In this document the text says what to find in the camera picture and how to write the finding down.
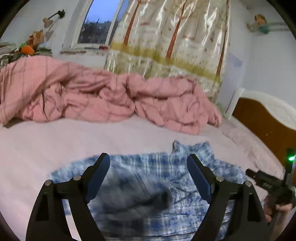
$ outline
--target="window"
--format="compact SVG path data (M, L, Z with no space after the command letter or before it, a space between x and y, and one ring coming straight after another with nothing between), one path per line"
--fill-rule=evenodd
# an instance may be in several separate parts
M86 1L78 24L72 47L108 47L115 30L126 12L129 0L89 0Z

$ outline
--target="window frame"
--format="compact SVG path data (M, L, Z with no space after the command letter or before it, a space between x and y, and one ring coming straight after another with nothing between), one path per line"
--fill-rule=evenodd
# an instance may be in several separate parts
M114 28L115 21L117 19L118 13L120 11L120 8L121 8L124 0L119 1L119 4L118 4L117 9L116 9L116 11L114 13L114 16L113 16L113 19L112 19L112 22L111 22L111 25L110 25L110 28L109 28L109 31L108 31L108 34L107 34L105 44L78 43L79 36L80 36L80 33L81 33L81 29L83 27L84 21L85 21L85 19L87 17L87 14L89 12L89 9L90 9L93 1L95 1L95 0L86 0L83 8L80 11L80 16L78 18L78 21L77 21L77 24L76 24L76 27L75 27L75 30L74 30L71 46L70 46L73 49L81 49L81 48L83 48L83 49L109 49L109 45L107 43L109 43L109 41L110 41L110 37L111 37L112 31L113 31L113 28Z

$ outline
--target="human hand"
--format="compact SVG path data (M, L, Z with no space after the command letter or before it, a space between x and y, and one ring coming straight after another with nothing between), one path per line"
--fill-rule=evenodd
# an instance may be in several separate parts
M286 204L286 205L276 205L276 210L278 211L282 211L285 213L288 213L289 211L291 211L293 208L292 203ZM269 206L269 195L266 197L265 199L265 204L264 204L264 208L263 208L264 214L265 214L265 219L268 223L271 222L272 220L272 209Z

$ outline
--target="blue checkered fabric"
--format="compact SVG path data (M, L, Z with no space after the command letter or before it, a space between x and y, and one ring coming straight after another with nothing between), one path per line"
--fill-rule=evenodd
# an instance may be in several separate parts
M186 160L189 154L195 154L204 166L228 181L243 183L247 180L241 167L215 159L208 142L191 146L174 141L171 154L111 155L111 166L99 193L88 204L94 220L107 240L191 240L209 205L201 199L187 170ZM88 166L95 163L97 158L98 156L93 156L73 162L54 171L49 178L55 183L68 181L74 175L82 174ZM133 185L142 186L130 187L129 191L127 185L121 192L118 186L122 180L125 180L126 184L130 181ZM141 207L138 216L135 214L133 203L138 200L142 202L149 195L155 197L164 193L169 194L171 198L162 200L159 207L157 205ZM110 200L110 197L112 200L118 200L115 204L112 202L112 205L118 206L106 204L107 198ZM66 214L69 214L69 206L64 205L64 207ZM229 201L217 240L222 239L226 233L232 207L233 202ZM135 215L135 218L129 218L129 214Z

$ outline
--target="green led light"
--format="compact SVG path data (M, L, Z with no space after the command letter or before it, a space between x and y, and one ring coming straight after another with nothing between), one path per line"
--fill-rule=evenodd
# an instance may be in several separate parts
M294 161L294 160L295 160L295 156L289 157L289 161Z

